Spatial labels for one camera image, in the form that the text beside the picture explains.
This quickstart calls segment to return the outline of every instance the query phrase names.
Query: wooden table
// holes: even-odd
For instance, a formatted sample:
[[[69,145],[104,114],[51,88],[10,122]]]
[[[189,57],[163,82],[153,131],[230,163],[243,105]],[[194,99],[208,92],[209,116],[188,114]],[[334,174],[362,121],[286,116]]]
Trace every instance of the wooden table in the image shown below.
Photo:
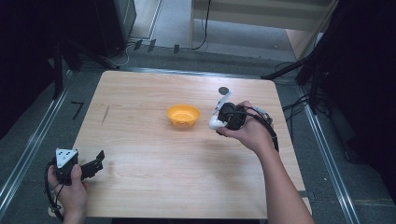
[[[79,163],[103,150],[88,179],[89,217],[266,218],[259,160],[237,140],[208,128],[221,95],[249,100],[275,123],[280,154],[298,190],[304,183],[276,93],[267,80],[104,72],[74,145]],[[170,105],[201,111],[192,128],[173,127]]]

